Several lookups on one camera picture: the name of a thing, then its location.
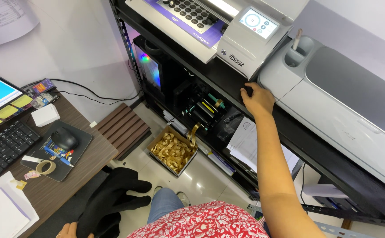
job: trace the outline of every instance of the person's hand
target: person's hand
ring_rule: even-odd
[[[77,238],[76,237],[76,227],[78,226],[78,222],[72,222],[65,224],[63,229],[59,232],[56,238]],[[91,233],[88,238],[94,238],[94,235]]]
[[[246,83],[245,85],[253,89],[253,94],[249,97],[247,91],[241,88],[242,100],[254,118],[272,116],[274,97],[271,92],[261,88],[257,83]]]

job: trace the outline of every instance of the keyboard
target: keyboard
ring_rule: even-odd
[[[39,139],[37,133],[19,121],[2,131],[0,133],[0,174]]]

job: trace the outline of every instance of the jeans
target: jeans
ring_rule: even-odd
[[[150,214],[147,224],[157,221],[162,216],[173,212],[174,210],[184,208],[184,204],[170,188],[161,188],[151,201]]]

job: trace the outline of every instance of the computer mouse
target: computer mouse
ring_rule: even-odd
[[[78,146],[78,140],[66,128],[60,127],[52,133],[51,139],[64,150],[72,150]]]

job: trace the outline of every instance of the small package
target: small package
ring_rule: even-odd
[[[55,120],[60,119],[60,115],[53,104],[48,104],[31,113],[37,127],[43,127]]]
[[[167,126],[147,147],[148,154],[179,177],[197,154],[197,147]]]

